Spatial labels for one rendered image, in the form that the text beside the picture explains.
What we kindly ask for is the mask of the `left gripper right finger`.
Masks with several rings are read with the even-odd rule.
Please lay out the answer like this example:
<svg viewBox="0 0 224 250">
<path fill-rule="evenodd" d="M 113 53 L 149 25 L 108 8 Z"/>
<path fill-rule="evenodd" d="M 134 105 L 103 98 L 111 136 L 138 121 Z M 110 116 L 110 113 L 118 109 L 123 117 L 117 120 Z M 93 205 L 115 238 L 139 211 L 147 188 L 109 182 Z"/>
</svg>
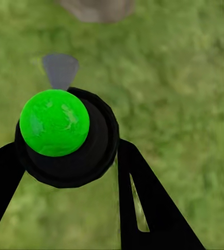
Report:
<svg viewBox="0 0 224 250">
<path fill-rule="evenodd" d="M 206 250 L 138 148 L 120 139 L 117 156 L 121 250 Z M 129 174 L 150 232 L 138 228 Z"/>
</svg>

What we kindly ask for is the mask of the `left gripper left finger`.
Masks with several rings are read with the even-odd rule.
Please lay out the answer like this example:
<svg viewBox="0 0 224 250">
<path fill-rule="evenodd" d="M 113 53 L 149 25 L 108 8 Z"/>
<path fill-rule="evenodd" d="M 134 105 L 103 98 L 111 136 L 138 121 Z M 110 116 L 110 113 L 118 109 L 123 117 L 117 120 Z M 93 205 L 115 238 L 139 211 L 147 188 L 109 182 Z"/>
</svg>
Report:
<svg viewBox="0 0 224 250">
<path fill-rule="evenodd" d="M 0 148 L 0 221 L 25 170 L 14 142 Z"/>
</svg>

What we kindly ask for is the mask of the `pesticide atomizer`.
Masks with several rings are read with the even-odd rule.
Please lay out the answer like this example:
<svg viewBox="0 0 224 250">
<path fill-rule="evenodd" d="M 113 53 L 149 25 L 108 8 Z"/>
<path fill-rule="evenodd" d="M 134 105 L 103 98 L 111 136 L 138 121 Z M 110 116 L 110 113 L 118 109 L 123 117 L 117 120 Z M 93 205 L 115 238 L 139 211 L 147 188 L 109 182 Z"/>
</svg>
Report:
<svg viewBox="0 0 224 250">
<path fill-rule="evenodd" d="M 114 164 L 119 124 L 98 95 L 70 87 L 78 69 L 68 54 L 42 59 L 52 90 L 24 105 L 16 126 L 19 161 L 38 181 L 56 188 L 79 188 L 100 179 Z"/>
</svg>

